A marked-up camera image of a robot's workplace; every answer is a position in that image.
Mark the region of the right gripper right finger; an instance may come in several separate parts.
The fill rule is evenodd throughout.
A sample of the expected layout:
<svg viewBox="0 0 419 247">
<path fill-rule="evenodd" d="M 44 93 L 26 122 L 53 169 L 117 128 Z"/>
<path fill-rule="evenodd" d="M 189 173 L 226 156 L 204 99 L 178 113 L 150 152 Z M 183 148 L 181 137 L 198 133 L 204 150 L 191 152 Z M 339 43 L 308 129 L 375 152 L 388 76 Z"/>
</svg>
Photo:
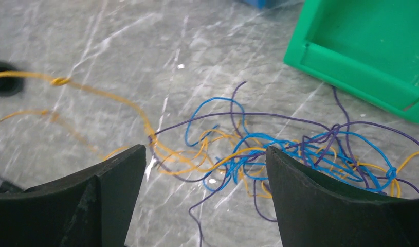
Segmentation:
<svg viewBox="0 0 419 247">
<path fill-rule="evenodd" d="M 275 147 L 266 169 L 283 246 L 419 246 L 419 199 L 356 188 Z"/>
</svg>

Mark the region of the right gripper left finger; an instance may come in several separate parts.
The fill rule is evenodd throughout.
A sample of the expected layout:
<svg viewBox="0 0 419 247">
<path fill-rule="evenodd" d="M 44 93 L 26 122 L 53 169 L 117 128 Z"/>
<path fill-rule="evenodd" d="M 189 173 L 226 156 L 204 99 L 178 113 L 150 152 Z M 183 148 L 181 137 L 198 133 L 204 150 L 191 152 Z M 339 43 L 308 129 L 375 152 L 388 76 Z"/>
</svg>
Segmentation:
<svg viewBox="0 0 419 247">
<path fill-rule="evenodd" d="M 124 246 L 145 167 L 135 145 L 28 189 L 0 176 L 0 246 Z"/>
</svg>

